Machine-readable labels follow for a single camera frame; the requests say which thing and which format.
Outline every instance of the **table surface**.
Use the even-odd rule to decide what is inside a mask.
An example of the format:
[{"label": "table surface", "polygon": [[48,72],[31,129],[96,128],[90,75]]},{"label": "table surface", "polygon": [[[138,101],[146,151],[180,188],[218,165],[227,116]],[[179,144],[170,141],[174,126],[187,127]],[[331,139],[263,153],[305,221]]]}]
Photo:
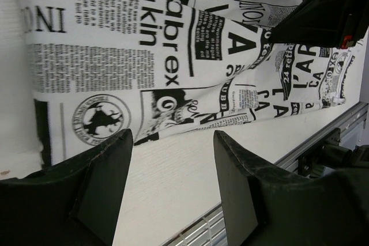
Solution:
[{"label": "table surface", "polygon": [[[39,143],[17,0],[0,0],[0,180],[40,169]],[[359,101],[364,50],[345,82],[347,103],[291,118],[222,130],[275,162]],[[160,245],[220,202],[214,130],[133,149],[114,245]]]}]

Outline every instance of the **black plastic part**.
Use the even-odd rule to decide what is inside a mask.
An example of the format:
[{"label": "black plastic part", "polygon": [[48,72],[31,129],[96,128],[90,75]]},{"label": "black plastic part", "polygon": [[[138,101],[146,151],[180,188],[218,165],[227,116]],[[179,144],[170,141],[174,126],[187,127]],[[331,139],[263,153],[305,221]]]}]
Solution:
[{"label": "black plastic part", "polygon": [[123,130],[24,179],[0,181],[0,245],[112,245],[132,146]]},{"label": "black plastic part", "polygon": [[278,24],[272,43],[348,48],[369,26],[369,0],[304,0]]},{"label": "black plastic part", "polygon": [[214,134],[229,246],[369,245],[369,170],[290,173]]}]

